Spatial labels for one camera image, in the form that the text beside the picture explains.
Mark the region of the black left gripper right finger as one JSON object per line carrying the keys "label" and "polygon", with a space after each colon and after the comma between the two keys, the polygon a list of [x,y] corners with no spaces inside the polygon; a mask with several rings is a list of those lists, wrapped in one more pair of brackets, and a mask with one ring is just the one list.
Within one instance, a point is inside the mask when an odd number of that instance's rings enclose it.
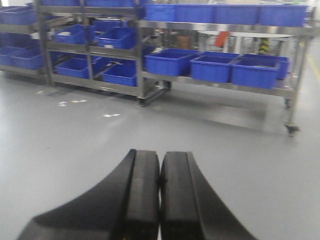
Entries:
{"label": "black left gripper right finger", "polygon": [[169,151],[160,172],[164,240],[254,240],[198,167],[192,152]]}

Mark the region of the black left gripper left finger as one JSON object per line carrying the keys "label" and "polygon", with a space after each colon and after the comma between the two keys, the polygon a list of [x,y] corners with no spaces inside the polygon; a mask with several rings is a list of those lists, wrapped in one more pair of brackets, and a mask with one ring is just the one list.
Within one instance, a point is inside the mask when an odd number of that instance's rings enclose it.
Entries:
{"label": "black left gripper left finger", "polygon": [[33,217],[20,240],[155,240],[159,231],[157,153],[130,149],[118,166],[75,199]]}

